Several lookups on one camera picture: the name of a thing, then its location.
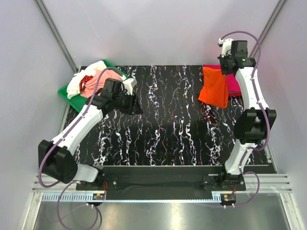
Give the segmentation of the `orange t-shirt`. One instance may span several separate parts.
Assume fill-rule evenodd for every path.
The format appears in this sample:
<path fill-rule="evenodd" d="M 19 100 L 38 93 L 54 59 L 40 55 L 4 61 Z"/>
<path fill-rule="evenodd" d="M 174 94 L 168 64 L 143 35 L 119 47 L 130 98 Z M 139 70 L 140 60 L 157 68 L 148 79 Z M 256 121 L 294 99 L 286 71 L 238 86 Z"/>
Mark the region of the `orange t-shirt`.
<path fill-rule="evenodd" d="M 228 87 L 226 77 L 222 75 L 220 69 L 203 67 L 203 87 L 198 100 L 202 103 L 226 108 L 228 105 Z"/>

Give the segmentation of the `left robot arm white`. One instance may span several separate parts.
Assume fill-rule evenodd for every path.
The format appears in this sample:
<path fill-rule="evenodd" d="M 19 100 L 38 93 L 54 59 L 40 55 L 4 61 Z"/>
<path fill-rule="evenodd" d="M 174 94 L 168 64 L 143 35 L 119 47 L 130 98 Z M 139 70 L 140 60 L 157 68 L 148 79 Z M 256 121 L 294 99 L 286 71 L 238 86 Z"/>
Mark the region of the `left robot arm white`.
<path fill-rule="evenodd" d="M 74 153 L 89 131 L 106 116 L 118 110 L 127 115 L 140 115 L 142 109 L 134 87 L 135 78 L 116 80 L 108 78 L 103 88 L 87 99 L 75 119 L 51 141 L 38 145 L 39 174 L 46 174 L 57 182 L 87 182 L 94 190 L 104 183 L 103 171 L 90 165 L 77 163 Z"/>

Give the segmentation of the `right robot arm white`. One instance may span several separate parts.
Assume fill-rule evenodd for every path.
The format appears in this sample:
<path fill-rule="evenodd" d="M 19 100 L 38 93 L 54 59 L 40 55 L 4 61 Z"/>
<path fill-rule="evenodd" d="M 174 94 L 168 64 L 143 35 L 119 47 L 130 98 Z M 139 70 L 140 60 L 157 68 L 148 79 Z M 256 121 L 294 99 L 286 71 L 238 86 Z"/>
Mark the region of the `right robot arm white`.
<path fill-rule="evenodd" d="M 239 84 L 244 111 L 234 126 L 235 145 L 218 175 L 216 184 L 224 190 L 244 188 L 243 170 L 253 150 L 261 151 L 268 142 L 277 117 L 261 92 L 257 62 L 248 57 L 246 40 L 219 39 L 222 52 L 218 57 L 223 75 L 233 74 Z"/>

